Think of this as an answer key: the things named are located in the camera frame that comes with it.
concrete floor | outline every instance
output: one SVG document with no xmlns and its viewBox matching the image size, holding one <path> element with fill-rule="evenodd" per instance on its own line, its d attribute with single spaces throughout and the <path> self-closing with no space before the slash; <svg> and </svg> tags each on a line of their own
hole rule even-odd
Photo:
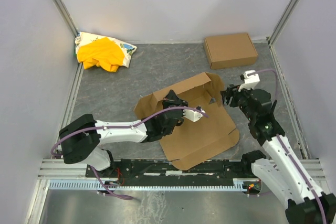
<svg viewBox="0 0 336 224">
<path fill-rule="evenodd" d="M 201 72 L 218 74 L 225 83 L 239 84 L 239 75 L 246 70 L 274 68 L 270 50 L 266 43 L 255 47 L 259 57 L 252 66 L 211 70 L 207 62 L 203 44 L 142 44 L 137 45 L 129 68 L 121 67 L 116 73 L 101 68 L 84 70 L 72 120 L 85 113 L 94 118 L 110 122 L 136 120 L 133 113 L 139 97 L 192 77 Z M 271 94 L 275 92 L 275 78 L 272 73 L 260 74 L 259 88 Z M 242 154 L 261 149 L 247 127 L 247 119 L 238 108 L 225 107 L 240 131 L 240 140 L 231 149 L 214 158 L 241 159 Z M 284 129 L 290 144 L 299 158 L 302 158 L 288 115 L 284 97 L 280 92 L 275 117 Z M 165 158 L 159 142 L 153 143 L 113 143 L 109 149 L 114 158 Z"/>
</svg>

cardboard box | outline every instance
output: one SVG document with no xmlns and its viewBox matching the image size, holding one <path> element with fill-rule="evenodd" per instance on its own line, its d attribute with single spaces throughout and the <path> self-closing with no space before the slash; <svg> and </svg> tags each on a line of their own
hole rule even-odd
<svg viewBox="0 0 336 224">
<path fill-rule="evenodd" d="M 258 58 L 247 33 L 207 37 L 204 50 L 211 69 L 251 65 Z"/>
<path fill-rule="evenodd" d="M 200 73 L 142 97 L 134 109 L 138 119 L 161 110 L 162 99 L 171 89 L 179 98 L 188 101 L 190 107 L 200 105 L 209 115 L 209 118 L 201 118 L 195 123 L 185 119 L 171 135 L 160 140 L 167 159 L 176 168 L 190 169 L 238 143 L 239 131 L 224 109 L 219 93 L 224 89 L 224 84 L 213 73 Z"/>
</svg>

open cardboard box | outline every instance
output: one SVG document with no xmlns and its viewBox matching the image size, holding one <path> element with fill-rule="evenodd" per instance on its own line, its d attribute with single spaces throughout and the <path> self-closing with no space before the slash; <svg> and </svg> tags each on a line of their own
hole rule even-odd
<svg viewBox="0 0 336 224">
<path fill-rule="evenodd" d="M 138 119 L 161 110 L 162 99 L 171 89 L 190 107 L 201 106 L 209 115 L 195 123 L 185 119 L 171 135 L 160 140 L 164 154 L 176 168 L 188 170 L 238 143 L 239 131 L 222 105 L 220 90 L 224 84 L 213 73 L 200 73 L 142 97 L 134 109 Z"/>
</svg>

white plastic part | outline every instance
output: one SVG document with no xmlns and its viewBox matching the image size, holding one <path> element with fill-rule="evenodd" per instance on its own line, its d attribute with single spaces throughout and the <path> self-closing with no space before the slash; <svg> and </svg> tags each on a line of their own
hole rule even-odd
<svg viewBox="0 0 336 224">
<path fill-rule="evenodd" d="M 249 73 L 254 73 L 255 70 L 249 70 L 244 72 L 244 83 L 239 86 L 238 91 L 242 89 L 254 89 L 254 87 L 260 82 L 259 75 L 252 74 L 248 76 Z"/>
<path fill-rule="evenodd" d="M 104 170 L 111 165 L 111 160 L 107 151 L 104 151 L 98 147 L 94 148 L 90 155 L 79 162 L 93 166 L 96 170 Z"/>
<path fill-rule="evenodd" d="M 282 177 L 284 178 L 286 184 L 289 186 L 292 192 L 292 199 L 296 204 L 303 203 L 304 198 L 308 197 L 309 199 L 315 199 L 313 193 L 309 189 L 305 180 L 302 178 L 301 174 L 298 172 L 294 163 L 290 159 L 289 155 L 291 155 L 295 162 L 299 165 L 308 181 L 312 185 L 312 188 L 315 190 L 317 195 L 320 197 L 321 192 L 323 190 L 319 187 L 315 181 L 311 178 L 311 176 L 307 173 L 306 169 L 303 167 L 291 146 L 289 145 L 288 138 L 286 136 L 280 136 L 283 141 L 285 147 L 288 149 L 289 153 L 286 153 L 278 138 L 272 137 L 271 141 L 265 141 L 263 144 L 263 148 L 265 151 L 273 158 L 275 163 L 277 164 Z"/>
<path fill-rule="evenodd" d="M 120 125 L 134 125 L 139 123 L 140 120 L 134 122 L 118 122 L 118 123 L 109 123 L 97 120 L 95 124 L 96 127 L 99 126 L 120 126 Z M 147 128 L 145 124 L 140 124 L 138 127 L 132 127 L 129 129 L 103 129 L 97 130 L 97 133 L 101 135 L 100 143 L 98 146 L 102 144 L 108 143 L 116 143 L 116 142 L 136 142 L 140 143 L 147 137 Z"/>
<path fill-rule="evenodd" d="M 183 110 L 183 116 L 192 122 L 197 122 L 203 115 L 197 111 Z"/>
<path fill-rule="evenodd" d="M 252 166 L 252 172 L 260 178 L 272 193 L 280 200 L 285 209 L 288 208 L 288 199 L 292 198 L 292 192 L 283 179 L 282 174 L 274 169 L 268 159 L 256 160 Z"/>
</svg>

white wall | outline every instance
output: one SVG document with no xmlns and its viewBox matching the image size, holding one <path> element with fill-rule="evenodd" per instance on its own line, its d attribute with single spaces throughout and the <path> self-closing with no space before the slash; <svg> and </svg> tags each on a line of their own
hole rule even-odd
<svg viewBox="0 0 336 224">
<path fill-rule="evenodd" d="M 269 36 L 290 0 L 63 0 L 82 31 L 127 41 L 201 41 L 249 32 Z"/>
<path fill-rule="evenodd" d="M 22 223 L 73 81 L 73 37 L 52 0 L 0 0 L 0 216 Z"/>
<path fill-rule="evenodd" d="M 336 1 L 300 0 L 275 43 L 313 158 L 336 193 Z"/>
</svg>

